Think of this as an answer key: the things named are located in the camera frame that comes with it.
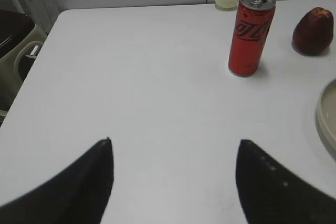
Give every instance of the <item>soda can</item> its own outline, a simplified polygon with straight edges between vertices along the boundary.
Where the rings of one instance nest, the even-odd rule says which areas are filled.
[[[275,0],[240,0],[232,38],[229,70],[249,76],[258,69],[275,11]]]

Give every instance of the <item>red apple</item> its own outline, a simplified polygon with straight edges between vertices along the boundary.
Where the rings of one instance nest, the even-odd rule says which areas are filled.
[[[297,24],[293,33],[293,45],[306,55],[318,55],[332,42],[333,28],[332,13],[316,7]]]

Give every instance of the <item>can lid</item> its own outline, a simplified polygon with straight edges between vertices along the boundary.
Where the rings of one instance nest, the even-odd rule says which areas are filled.
[[[275,0],[240,0],[246,7],[253,10],[270,10],[275,6]]]

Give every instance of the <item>plate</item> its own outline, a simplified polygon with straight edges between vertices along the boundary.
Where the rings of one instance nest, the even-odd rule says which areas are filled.
[[[329,82],[321,92],[317,124],[321,137],[336,151],[336,79]]]

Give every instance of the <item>white table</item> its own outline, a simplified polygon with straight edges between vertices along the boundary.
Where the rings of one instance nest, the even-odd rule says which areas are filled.
[[[236,12],[214,5],[69,10],[53,27],[0,129],[0,205],[97,140],[113,139],[115,181],[102,223],[246,223],[236,154],[249,138],[336,197],[336,163],[315,126],[323,57],[291,47],[310,9],[279,1],[258,72],[227,69]]]

